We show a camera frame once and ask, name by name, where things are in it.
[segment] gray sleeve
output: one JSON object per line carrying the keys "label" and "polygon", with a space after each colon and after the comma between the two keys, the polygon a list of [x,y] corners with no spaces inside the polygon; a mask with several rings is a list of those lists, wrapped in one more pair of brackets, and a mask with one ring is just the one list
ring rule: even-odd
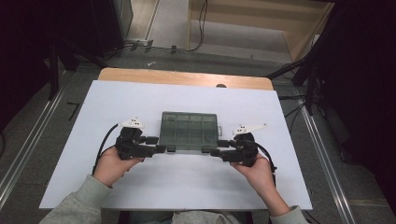
{"label": "gray sleeve", "polygon": [[87,175],[77,192],[69,194],[41,220],[47,223],[98,223],[102,221],[101,207],[111,189]]}
{"label": "gray sleeve", "polygon": [[280,217],[270,217],[273,224],[305,224],[308,223],[299,206],[291,207],[291,211]]}

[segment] metal frame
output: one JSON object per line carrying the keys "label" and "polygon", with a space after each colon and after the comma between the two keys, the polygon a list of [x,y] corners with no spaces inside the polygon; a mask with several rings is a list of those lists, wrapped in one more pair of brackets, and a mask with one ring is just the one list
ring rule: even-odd
{"label": "metal frame", "polygon": [[347,196],[338,180],[337,174],[332,167],[332,162],[330,161],[329,155],[327,154],[326,147],[320,137],[317,124],[315,123],[314,117],[310,116],[307,109],[303,108],[303,117],[305,120],[306,127],[311,135],[312,142],[314,143],[315,150],[318,153],[318,158],[322,166],[323,172],[326,176],[327,182],[329,184],[330,190],[332,192],[332,197],[334,198],[335,205],[337,206],[338,212],[340,213],[341,219],[345,224],[355,224],[357,223],[352,210],[350,209]]}
{"label": "metal frame", "polygon": [[18,181],[18,178],[21,175],[23,168],[25,167],[26,163],[29,161],[30,156],[32,155],[33,151],[35,150],[35,145],[37,144],[38,140],[40,139],[41,134],[47,127],[50,118],[52,117],[53,112],[55,111],[56,107],[58,106],[62,96],[64,94],[64,89],[70,83],[70,79],[74,73],[67,77],[62,85],[61,89],[55,95],[52,101],[48,101],[45,105],[43,112],[41,113],[40,117],[38,118],[35,126],[33,127],[32,131],[30,131],[26,141],[23,143],[20,152],[16,156],[14,162],[8,168],[6,175],[0,182],[0,211],[5,205],[8,196],[10,195],[11,191],[13,190],[15,184]]}
{"label": "metal frame", "polygon": [[146,31],[146,35],[145,35],[145,39],[146,40],[149,40],[149,36],[150,36],[151,30],[152,30],[152,24],[155,21],[155,16],[157,15],[157,11],[158,11],[159,5],[160,5],[160,0],[157,0],[156,3],[155,3],[154,10],[152,11],[152,15],[151,15],[151,19],[149,21],[148,29]]}

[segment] black handheld controller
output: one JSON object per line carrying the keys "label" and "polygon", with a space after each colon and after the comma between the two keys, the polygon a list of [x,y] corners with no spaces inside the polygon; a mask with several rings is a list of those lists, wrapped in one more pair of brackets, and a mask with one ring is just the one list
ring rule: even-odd
{"label": "black handheld controller", "polygon": [[142,136],[142,133],[143,132],[138,128],[122,128],[115,145],[120,159],[124,161],[132,157],[151,158],[154,154],[165,152],[165,145],[156,145],[159,140],[158,137],[145,137]]}
{"label": "black handheld controller", "polygon": [[264,147],[260,146],[254,141],[252,133],[238,134],[231,141],[219,140],[218,147],[234,147],[235,150],[219,150],[218,148],[211,149],[211,156],[220,157],[223,161],[228,162],[242,162],[243,165],[248,167],[252,167],[256,162],[256,156],[257,153],[259,153],[259,148],[270,162],[274,184],[276,183],[276,167],[274,166],[271,156]]}

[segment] wooden table edge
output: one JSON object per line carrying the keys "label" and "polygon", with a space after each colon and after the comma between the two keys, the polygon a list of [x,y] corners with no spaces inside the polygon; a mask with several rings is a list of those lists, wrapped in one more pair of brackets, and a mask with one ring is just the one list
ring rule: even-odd
{"label": "wooden table edge", "polygon": [[100,72],[98,80],[213,87],[223,84],[227,88],[264,91],[274,89],[271,80],[267,77],[241,77],[148,69],[104,68]]}

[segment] person's left hand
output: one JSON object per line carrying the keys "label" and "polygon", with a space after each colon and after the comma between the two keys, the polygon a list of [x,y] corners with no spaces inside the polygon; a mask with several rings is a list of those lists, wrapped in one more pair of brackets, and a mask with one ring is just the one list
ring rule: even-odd
{"label": "person's left hand", "polygon": [[122,161],[117,153],[117,149],[112,147],[106,150],[99,159],[93,177],[111,188],[125,172],[129,171],[142,160],[142,158],[132,158]]}

